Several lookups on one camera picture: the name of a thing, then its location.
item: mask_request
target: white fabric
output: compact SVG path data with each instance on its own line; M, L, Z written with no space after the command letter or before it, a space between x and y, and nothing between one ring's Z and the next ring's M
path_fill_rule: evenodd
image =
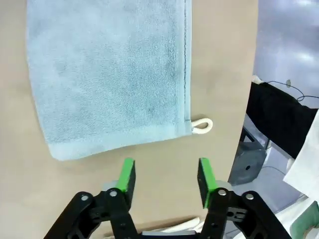
M313 121L301 151L284 181L319 201L319 113Z

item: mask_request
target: white strap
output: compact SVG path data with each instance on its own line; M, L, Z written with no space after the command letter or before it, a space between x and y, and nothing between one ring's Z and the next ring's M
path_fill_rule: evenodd
M196 128L196 126L198 126L202 123L207 124L206 128ZM205 133L210 132L210 130L213 128L213 121L209 118L199 119L199 120L193 121L191 123L191 128L192 128L192 133L205 134Z

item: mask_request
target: towel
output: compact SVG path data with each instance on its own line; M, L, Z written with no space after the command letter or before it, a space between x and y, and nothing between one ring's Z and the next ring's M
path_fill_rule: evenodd
M191 134L191 0L28 0L26 37L54 158Z

